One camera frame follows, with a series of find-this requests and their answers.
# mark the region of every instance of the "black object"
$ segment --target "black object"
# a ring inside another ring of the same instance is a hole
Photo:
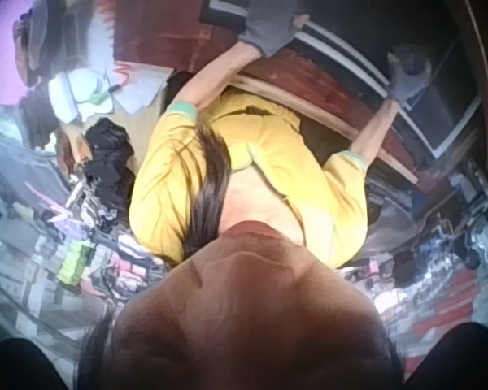
[[[463,258],[463,263],[469,270],[476,270],[481,265],[481,257],[475,249],[470,249],[466,258]]]
[[[406,288],[413,285],[418,274],[419,267],[412,251],[405,250],[394,255],[392,276],[396,288]]]
[[[478,323],[454,327],[429,351],[404,388],[488,388],[488,328]]]
[[[118,210],[119,218],[127,219],[129,198],[135,175],[126,167],[133,148],[125,128],[101,118],[85,134],[92,151],[92,160],[85,163],[94,195],[109,209]]]
[[[43,148],[50,141],[50,134],[59,128],[49,99],[47,83],[37,85],[18,101],[16,124],[27,148]]]
[[[27,339],[9,339],[0,343],[0,388],[67,390],[47,356]]]

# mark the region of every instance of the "merchandise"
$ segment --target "merchandise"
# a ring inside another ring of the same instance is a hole
[[[85,162],[85,175],[94,194],[108,209],[118,211],[126,220],[135,175],[126,167],[133,156],[129,135],[121,126],[101,118],[89,128],[85,138],[92,150],[92,160]]]

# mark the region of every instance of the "white paper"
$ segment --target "white paper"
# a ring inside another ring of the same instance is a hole
[[[108,90],[110,83],[101,73],[87,68],[61,72],[49,82],[49,99],[56,117],[65,124],[77,118],[85,122],[95,114],[109,114],[114,109],[111,96],[101,104],[87,102],[94,93]]]
[[[110,88],[109,80],[102,77],[100,73],[90,69],[75,69],[69,72],[68,79],[71,84],[72,94],[78,102],[77,107],[83,122],[86,122],[92,115],[109,114],[114,110],[114,102],[111,95],[108,95],[105,100],[97,105],[85,102],[94,93],[103,93]]]
[[[78,116],[78,108],[72,99],[65,73],[61,72],[49,81],[49,100],[56,118],[65,124],[71,123]]]
[[[90,69],[106,73],[111,85],[117,85],[124,81],[124,76],[115,72],[113,25],[105,22],[107,17],[98,11],[94,12],[87,33],[87,59]],[[130,78],[125,86],[114,92],[114,98],[129,114],[134,114],[153,102],[159,91],[166,86],[166,80],[173,69],[139,63],[125,64],[131,67],[128,71]]]

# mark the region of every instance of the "yellow sweater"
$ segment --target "yellow sweater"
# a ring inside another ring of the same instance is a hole
[[[243,113],[247,107],[270,115]],[[298,134],[299,118],[248,93],[224,93],[202,115],[224,138],[232,171],[256,164],[288,202],[311,252],[330,267],[354,256],[367,234],[367,163],[362,156],[344,151],[320,167]],[[177,151],[187,145],[191,152],[183,151],[181,157],[192,174],[195,192],[198,173],[203,177],[205,170],[195,139],[196,119],[194,107],[184,102],[171,105],[160,118],[137,174],[130,207],[130,226],[141,244],[177,262],[183,260],[181,232],[188,226],[190,209]]]

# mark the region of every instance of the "gray glove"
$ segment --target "gray glove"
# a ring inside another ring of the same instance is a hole
[[[389,53],[390,85],[389,96],[399,105],[425,89],[430,82],[432,67],[420,48],[415,45],[401,45]]]
[[[238,38],[256,47],[266,58],[293,41],[297,0],[250,0],[246,31]]]

